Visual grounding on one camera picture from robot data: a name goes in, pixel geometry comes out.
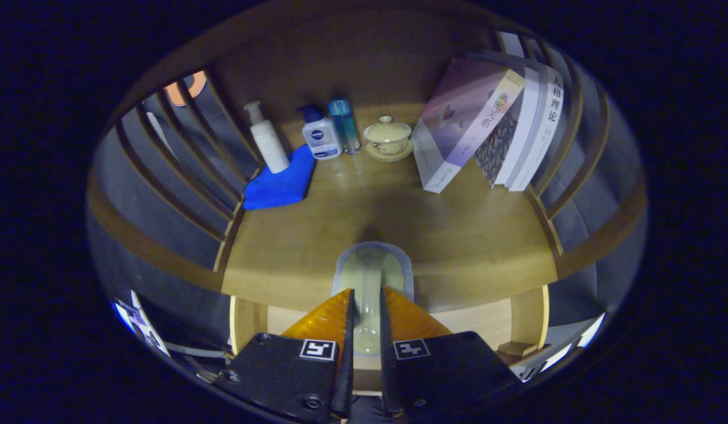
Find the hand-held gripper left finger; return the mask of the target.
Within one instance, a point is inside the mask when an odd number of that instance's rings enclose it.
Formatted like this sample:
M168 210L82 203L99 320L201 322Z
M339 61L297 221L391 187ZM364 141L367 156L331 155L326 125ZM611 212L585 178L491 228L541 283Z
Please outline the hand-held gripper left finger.
M343 290L278 335L256 333L213 382L282 422L338 423L353 397L355 291Z

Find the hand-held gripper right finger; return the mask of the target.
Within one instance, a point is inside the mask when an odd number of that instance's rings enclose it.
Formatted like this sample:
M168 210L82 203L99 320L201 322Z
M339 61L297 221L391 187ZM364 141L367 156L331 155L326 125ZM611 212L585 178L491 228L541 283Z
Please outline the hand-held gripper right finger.
M380 290L383 410L394 420L474 420L521 382L474 331L453 333L388 287Z

